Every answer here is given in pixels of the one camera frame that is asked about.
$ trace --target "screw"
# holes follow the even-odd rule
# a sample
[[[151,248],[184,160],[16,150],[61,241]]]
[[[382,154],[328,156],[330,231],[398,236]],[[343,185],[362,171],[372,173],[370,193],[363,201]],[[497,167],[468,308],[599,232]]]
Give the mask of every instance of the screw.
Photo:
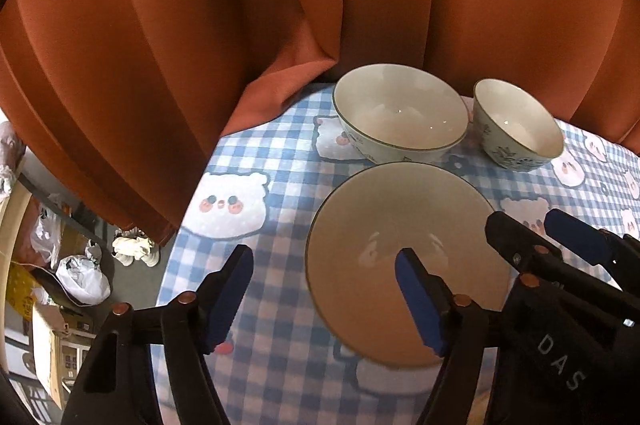
[[[126,302],[118,302],[111,306],[111,311],[113,311],[114,315],[121,316],[124,315],[130,309],[130,305]]]
[[[537,288],[540,286],[540,280],[538,280],[538,277],[531,273],[523,273],[520,275],[520,282],[522,282],[527,288]]]
[[[180,302],[180,304],[191,304],[195,299],[195,291],[183,291],[178,295],[178,302]]]
[[[471,304],[471,297],[464,294],[453,295],[453,302],[456,303],[456,306],[466,308],[467,306],[469,306],[469,304]]]

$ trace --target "tablecloth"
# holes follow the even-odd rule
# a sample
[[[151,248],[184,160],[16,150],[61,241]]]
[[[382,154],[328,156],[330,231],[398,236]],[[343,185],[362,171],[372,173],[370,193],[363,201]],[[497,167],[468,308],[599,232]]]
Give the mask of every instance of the tablecloth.
[[[433,369],[392,371],[354,355],[314,311],[304,275],[312,219],[334,188],[372,166],[344,138],[331,93],[331,85],[312,84],[279,118],[220,140],[162,281],[158,305],[196,289],[236,244],[254,250],[254,276],[229,336],[206,359],[233,424],[412,424],[433,385]],[[638,157],[570,124],[558,125],[563,154],[533,172],[496,166],[471,129],[436,165],[542,235],[546,212],[561,208],[595,227],[638,238]],[[613,283],[601,267],[563,253],[566,261]],[[161,347],[154,347],[153,357],[162,413],[174,423]]]

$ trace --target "curtain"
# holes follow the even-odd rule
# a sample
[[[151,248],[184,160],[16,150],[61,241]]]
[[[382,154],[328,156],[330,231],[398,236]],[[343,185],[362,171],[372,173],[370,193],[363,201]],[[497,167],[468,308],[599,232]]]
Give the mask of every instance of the curtain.
[[[492,76],[640,151],[638,0],[9,0],[0,106],[99,215],[157,241],[216,142],[356,66]]]

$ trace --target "gray floor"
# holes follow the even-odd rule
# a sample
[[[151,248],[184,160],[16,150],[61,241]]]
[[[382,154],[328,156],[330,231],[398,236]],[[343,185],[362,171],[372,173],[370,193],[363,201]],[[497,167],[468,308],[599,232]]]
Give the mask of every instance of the gray floor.
[[[114,227],[108,225],[106,241],[113,241]],[[133,261],[123,266],[108,253],[103,254],[100,268],[111,284],[111,296],[103,303],[85,308],[83,311],[94,319],[95,329],[102,325],[111,306],[116,302],[128,302],[134,309],[149,308],[156,305],[158,292],[169,254],[174,247],[175,235],[160,249],[160,262],[149,268],[142,261]]]

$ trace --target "small bowl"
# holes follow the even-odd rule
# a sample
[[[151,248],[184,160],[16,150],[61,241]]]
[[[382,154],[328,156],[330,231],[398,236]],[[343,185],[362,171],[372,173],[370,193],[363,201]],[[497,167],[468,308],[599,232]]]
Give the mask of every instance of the small bowl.
[[[501,167],[529,172],[562,154],[564,137],[542,104],[516,85],[486,78],[474,87],[474,127]]]
[[[345,74],[334,105],[349,140],[373,163],[430,163],[460,142],[468,114],[460,95],[439,78],[397,64]]]
[[[359,172],[324,201],[306,241],[306,282],[318,314],[340,342],[394,368],[441,359],[425,347],[396,282],[402,248],[453,293],[500,310],[510,266],[484,236],[489,202],[451,172],[388,163]]]

